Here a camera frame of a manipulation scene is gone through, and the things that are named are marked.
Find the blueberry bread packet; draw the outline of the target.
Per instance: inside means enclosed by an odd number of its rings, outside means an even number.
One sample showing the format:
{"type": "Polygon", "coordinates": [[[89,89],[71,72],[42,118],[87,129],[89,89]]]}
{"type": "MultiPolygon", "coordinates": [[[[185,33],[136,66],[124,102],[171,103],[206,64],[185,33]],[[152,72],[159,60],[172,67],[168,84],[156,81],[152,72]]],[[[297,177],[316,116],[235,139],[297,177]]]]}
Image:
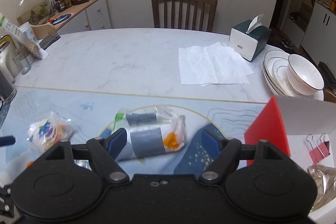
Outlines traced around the blueberry bread packet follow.
{"type": "Polygon", "coordinates": [[[27,141],[33,150],[44,153],[61,139],[71,139],[73,134],[72,119],[52,111],[49,116],[29,125],[27,141]]]}

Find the tissue pack grey band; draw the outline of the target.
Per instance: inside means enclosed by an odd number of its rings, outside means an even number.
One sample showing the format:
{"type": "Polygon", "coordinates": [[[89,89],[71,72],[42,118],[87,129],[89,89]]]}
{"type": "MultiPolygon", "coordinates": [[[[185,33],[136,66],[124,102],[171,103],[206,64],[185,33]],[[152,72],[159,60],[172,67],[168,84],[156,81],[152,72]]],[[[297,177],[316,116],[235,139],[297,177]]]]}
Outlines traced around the tissue pack grey band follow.
{"type": "Polygon", "coordinates": [[[118,161],[176,152],[187,143],[185,117],[166,106],[138,113],[119,111],[112,130],[120,128],[126,130],[126,145],[116,157],[118,161]]]}

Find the pink binder clip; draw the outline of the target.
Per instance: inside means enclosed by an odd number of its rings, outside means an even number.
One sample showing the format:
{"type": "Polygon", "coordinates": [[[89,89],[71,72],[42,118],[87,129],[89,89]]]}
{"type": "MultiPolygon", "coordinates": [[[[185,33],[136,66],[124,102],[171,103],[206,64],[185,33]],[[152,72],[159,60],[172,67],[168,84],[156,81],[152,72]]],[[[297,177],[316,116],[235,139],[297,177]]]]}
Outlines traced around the pink binder clip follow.
{"type": "Polygon", "coordinates": [[[310,145],[309,156],[313,164],[317,164],[330,155],[330,142],[326,139],[326,134],[319,137],[319,143],[312,134],[307,135],[307,143],[310,145]]]}

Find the silver foil snack bag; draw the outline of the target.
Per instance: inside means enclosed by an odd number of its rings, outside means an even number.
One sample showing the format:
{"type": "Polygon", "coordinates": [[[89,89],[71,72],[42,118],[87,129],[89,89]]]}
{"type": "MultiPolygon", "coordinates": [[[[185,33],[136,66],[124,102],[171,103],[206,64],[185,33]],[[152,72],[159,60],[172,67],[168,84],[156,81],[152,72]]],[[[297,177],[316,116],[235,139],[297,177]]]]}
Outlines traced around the silver foil snack bag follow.
{"type": "Polygon", "coordinates": [[[312,212],[335,199],[336,170],[333,167],[316,164],[310,166],[307,171],[317,186],[317,197],[311,208],[312,212]]]}

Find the orange mandarin fruit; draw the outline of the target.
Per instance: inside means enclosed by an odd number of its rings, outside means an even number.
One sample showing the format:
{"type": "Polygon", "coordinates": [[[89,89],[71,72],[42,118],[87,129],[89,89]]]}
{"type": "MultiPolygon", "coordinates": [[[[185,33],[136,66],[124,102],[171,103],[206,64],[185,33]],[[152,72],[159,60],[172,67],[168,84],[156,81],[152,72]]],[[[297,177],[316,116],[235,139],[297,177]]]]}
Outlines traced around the orange mandarin fruit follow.
{"type": "Polygon", "coordinates": [[[26,168],[28,168],[29,166],[31,166],[33,163],[34,163],[34,161],[29,161],[29,162],[26,164],[26,168]]]}

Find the glass jar dark liquid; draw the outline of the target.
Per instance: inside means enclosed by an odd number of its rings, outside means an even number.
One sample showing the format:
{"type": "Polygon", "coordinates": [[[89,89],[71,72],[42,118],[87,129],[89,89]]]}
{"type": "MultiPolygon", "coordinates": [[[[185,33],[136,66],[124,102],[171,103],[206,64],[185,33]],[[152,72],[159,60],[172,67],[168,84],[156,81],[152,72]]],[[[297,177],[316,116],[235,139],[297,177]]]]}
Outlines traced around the glass jar dark liquid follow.
{"type": "Polygon", "coordinates": [[[10,103],[17,94],[13,80],[14,78],[7,69],[5,56],[1,53],[1,100],[5,104],[10,103]]]}

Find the red cardboard shoe box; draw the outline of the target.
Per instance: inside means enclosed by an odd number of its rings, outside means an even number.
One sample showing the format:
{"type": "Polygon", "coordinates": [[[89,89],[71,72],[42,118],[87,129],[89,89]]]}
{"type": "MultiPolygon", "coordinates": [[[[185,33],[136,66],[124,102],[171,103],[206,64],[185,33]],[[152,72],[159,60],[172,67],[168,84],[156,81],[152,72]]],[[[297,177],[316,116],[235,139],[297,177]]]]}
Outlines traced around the red cardboard shoe box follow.
{"type": "Polygon", "coordinates": [[[265,139],[291,157],[301,168],[322,156],[317,145],[329,148],[318,162],[335,167],[335,103],[299,97],[272,96],[244,133],[244,143],[265,139]]]}

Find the white paper napkins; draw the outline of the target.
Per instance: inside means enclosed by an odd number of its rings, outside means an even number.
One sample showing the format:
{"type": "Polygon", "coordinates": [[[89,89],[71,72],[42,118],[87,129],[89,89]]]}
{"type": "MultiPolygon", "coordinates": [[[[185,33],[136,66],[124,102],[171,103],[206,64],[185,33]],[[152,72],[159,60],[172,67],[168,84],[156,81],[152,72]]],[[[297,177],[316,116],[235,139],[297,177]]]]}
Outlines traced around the white paper napkins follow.
{"type": "Polygon", "coordinates": [[[183,85],[236,85],[249,83],[251,66],[232,48],[220,42],[210,46],[179,49],[183,85]]]}

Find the white bowl black rim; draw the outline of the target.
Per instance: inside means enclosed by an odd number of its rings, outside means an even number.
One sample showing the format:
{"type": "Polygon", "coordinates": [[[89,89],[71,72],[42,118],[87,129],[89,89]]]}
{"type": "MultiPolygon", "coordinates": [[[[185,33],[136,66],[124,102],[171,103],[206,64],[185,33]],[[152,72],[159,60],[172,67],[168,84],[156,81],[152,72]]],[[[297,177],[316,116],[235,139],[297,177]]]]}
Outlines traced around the white bowl black rim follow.
{"type": "Polygon", "coordinates": [[[290,87],[298,94],[312,96],[324,89],[321,73],[305,57],[289,55],[286,73],[290,87]]]}

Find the green white tissue box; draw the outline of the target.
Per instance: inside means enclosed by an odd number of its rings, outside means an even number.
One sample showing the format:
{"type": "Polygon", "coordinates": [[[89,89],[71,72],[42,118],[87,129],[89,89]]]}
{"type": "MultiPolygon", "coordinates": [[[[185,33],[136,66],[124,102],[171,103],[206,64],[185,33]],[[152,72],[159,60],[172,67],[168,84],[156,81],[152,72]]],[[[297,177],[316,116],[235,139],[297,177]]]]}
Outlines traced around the green white tissue box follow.
{"type": "Polygon", "coordinates": [[[268,43],[271,29],[262,24],[264,14],[248,19],[231,28],[228,46],[252,62],[268,43]]]}

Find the wooden chair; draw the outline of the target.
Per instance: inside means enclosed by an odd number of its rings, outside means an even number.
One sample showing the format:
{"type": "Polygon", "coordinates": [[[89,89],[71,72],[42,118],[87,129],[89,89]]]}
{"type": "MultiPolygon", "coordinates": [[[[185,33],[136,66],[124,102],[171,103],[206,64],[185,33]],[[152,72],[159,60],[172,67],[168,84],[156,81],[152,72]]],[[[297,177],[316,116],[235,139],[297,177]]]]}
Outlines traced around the wooden chair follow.
{"type": "Polygon", "coordinates": [[[336,103],[336,95],[331,90],[324,89],[323,94],[324,94],[324,101],[336,103]]]}
{"type": "Polygon", "coordinates": [[[151,0],[155,28],[212,32],[218,0],[151,0]]]}

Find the black floor heater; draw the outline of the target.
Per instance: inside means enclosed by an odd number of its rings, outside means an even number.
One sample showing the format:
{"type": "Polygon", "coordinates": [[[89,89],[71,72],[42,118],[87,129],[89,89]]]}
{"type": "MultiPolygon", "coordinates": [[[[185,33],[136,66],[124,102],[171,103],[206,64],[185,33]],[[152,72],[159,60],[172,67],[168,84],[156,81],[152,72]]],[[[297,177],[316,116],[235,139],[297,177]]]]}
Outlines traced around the black floor heater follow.
{"type": "Polygon", "coordinates": [[[325,83],[325,88],[335,90],[336,79],[329,67],[322,61],[318,63],[318,69],[325,83]]]}

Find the white sideboard cabinet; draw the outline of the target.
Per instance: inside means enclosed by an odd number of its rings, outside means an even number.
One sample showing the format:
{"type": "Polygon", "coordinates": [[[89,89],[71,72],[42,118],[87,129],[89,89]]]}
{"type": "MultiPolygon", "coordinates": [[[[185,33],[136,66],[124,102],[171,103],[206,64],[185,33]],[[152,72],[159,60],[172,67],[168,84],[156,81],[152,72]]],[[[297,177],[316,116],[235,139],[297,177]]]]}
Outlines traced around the white sideboard cabinet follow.
{"type": "Polygon", "coordinates": [[[33,26],[35,34],[41,39],[55,32],[58,35],[64,35],[112,28],[107,0],[89,0],[84,4],[74,5],[61,13],[56,13],[55,17],[66,14],[71,16],[55,26],[50,23],[33,26]]]}

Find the wooden chair far side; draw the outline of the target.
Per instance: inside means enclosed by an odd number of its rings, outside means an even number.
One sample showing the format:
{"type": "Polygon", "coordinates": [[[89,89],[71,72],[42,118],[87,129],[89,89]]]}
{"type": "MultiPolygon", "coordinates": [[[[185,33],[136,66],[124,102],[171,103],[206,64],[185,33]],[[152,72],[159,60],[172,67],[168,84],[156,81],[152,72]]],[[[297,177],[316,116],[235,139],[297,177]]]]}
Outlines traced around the wooden chair far side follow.
{"type": "Polygon", "coordinates": [[[155,28],[212,32],[218,0],[151,0],[155,28]]]}

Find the white wall cabinets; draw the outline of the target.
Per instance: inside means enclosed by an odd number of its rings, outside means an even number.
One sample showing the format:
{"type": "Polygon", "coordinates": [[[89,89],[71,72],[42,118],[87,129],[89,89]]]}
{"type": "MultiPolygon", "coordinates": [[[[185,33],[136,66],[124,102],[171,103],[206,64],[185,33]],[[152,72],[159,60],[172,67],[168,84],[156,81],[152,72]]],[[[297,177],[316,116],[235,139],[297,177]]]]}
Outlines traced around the white wall cabinets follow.
{"type": "Polygon", "coordinates": [[[281,28],[316,64],[335,70],[335,0],[288,0],[281,28]]]}

